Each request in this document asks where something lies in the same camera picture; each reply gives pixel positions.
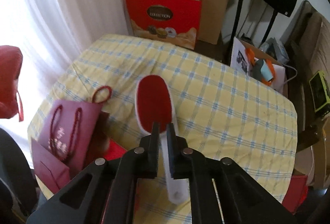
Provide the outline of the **white sheer curtain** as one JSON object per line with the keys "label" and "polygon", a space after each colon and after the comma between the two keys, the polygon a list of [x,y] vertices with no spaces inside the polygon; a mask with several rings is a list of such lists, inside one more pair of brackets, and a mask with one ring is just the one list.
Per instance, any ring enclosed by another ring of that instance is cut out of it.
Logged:
{"label": "white sheer curtain", "polygon": [[53,84],[91,43],[133,32],[124,0],[1,0],[1,44],[23,55],[18,92],[24,120],[1,120],[31,162],[28,126]]}

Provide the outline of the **brown cardboard box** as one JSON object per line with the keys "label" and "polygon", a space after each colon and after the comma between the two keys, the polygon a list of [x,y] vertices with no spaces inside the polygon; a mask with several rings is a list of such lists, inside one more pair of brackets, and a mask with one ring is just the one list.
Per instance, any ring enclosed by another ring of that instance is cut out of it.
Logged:
{"label": "brown cardboard box", "polygon": [[216,45],[222,31],[228,0],[202,0],[197,39]]}

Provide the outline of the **yellow blue checked tablecloth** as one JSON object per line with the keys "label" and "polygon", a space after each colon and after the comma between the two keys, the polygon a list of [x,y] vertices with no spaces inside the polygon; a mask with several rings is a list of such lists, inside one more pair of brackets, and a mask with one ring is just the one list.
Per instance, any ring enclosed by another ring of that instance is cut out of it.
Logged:
{"label": "yellow blue checked tablecloth", "polygon": [[110,136],[131,149],[142,135],[135,118],[135,89],[151,74],[170,87],[179,134],[190,147],[209,158],[232,158],[283,200],[297,143],[293,104],[220,62],[171,44],[121,35],[100,38],[54,83],[28,135],[38,136],[55,100],[85,100],[109,85],[113,93],[105,109]]}

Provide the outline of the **red raffia string ball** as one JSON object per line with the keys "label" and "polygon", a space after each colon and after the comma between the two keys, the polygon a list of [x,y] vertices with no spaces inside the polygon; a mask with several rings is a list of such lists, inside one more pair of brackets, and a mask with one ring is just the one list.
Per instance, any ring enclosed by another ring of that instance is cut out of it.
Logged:
{"label": "red raffia string ball", "polygon": [[24,120],[24,111],[18,93],[18,78],[22,67],[23,56],[18,47],[1,46],[1,118],[10,119],[18,115]]}

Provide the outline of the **open box with papers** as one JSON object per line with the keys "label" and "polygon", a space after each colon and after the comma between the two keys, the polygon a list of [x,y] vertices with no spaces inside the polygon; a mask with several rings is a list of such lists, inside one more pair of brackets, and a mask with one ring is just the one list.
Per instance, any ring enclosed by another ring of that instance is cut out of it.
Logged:
{"label": "open box with papers", "polygon": [[285,67],[253,45],[234,38],[230,67],[288,96]]}

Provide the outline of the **green black portable device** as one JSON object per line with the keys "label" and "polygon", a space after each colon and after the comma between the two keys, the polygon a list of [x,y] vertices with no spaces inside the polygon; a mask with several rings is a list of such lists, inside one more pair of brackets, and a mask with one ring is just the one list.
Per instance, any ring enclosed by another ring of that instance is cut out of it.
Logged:
{"label": "green black portable device", "polygon": [[329,114],[329,87],[325,73],[318,70],[309,81],[313,97],[314,112],[316,118],[324,118]]}

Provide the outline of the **pink paper gift bag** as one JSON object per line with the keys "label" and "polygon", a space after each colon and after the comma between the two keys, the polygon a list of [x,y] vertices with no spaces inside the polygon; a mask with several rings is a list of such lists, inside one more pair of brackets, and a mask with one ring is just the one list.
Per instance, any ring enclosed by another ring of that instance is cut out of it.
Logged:
{"label": "pink paper gift bag", "polygon": [[101,144],[97,136],[104,133],[109,117],[102,108],[111,95],[112,88],[104,85],[94,92],[90,101],[56,100],[44,121],[38,143],[71,170],[81,171],[92,156],[103,153],[95,148]]}

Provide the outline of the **white red lint brush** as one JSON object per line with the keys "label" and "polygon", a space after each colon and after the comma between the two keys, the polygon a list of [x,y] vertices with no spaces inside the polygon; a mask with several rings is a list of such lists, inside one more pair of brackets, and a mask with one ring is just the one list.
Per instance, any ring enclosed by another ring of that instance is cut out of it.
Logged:
{"label": "white red lint brush", "polygon": [[141,131],[152,132],[152,124],[160,124],[159,138],[162,148],[163,166],[168,200],[179,205],[189,198],[189,184],[186,179],[174,180],[170,173],[170,159],[166,127],[169,123],[178,134],[176,111],[166,81],[158,75],[147,75],[137,84],[135,91],[135,113]]}

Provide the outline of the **red collection gift box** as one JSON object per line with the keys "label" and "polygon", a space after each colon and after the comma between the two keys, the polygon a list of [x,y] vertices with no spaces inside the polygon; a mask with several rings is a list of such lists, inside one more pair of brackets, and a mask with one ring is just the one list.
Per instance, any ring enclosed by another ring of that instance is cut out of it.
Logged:
{"label": "red collection gift box", "polygon": [[202,0],[125,0],[136,37],[193,50],[200,27]]}

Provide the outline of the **brown sofa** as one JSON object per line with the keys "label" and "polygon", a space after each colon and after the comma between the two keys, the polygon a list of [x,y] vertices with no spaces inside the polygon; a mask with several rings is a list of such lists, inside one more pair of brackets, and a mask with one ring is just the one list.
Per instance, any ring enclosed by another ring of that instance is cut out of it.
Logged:
{"label": "brown sofa", "polygon": [[287,41],[290,63],[298,71],[289,82],[289,99],[298,121],[314,121],[314,104],[309,81],[318,72],[329,83],[329,21],[309,1],[302,2],[298,19]]}

